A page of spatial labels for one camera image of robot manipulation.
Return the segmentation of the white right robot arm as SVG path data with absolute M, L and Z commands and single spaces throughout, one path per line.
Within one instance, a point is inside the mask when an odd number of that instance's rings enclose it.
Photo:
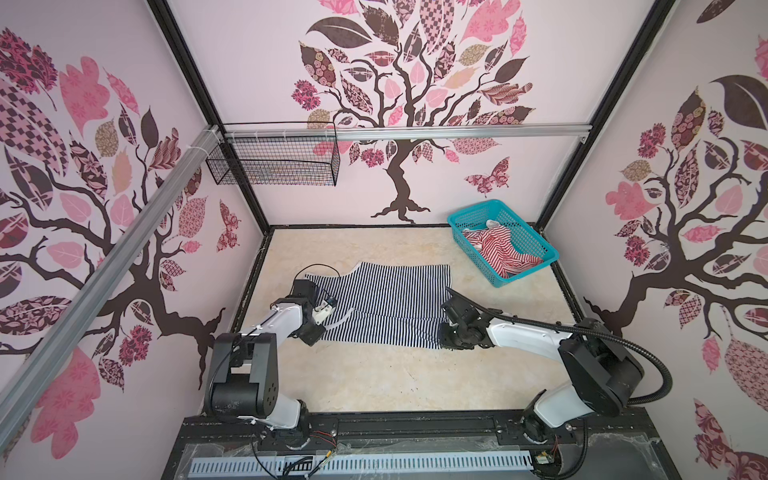
M 572 420 L 591 414 L 618 416 L 644 377 L 630 349 L 594 320 L 575 325 L 506 316 L 486 309 L 449 289 L 442 304 L 448 322 L 440 327 L 443 348 L 508 348 L 557 361 L 567 380 L 538 393 L 523 410 L 519 428 L 533 443 L 541 443 Z

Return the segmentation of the blue white striped tank top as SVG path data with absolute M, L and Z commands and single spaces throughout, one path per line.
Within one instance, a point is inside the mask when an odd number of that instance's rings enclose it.
M 324 341 L 440 348 L 440 327 L 448 322 L 442 309 L 451 286 L 448 265 L 361 262 L 345 275 L 306 278 L 337 301 Z

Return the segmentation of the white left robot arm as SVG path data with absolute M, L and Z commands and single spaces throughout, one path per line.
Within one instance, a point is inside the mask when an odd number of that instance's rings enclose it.
M 214 341 L 203 412 L 221 423 L 248 421 L 280 430 L 302 426 L 306 406 L 280 392 L 278 349 L 289 338 L 314 345 L 337 300 L 311 280 L 296 280 L 266 318 Z

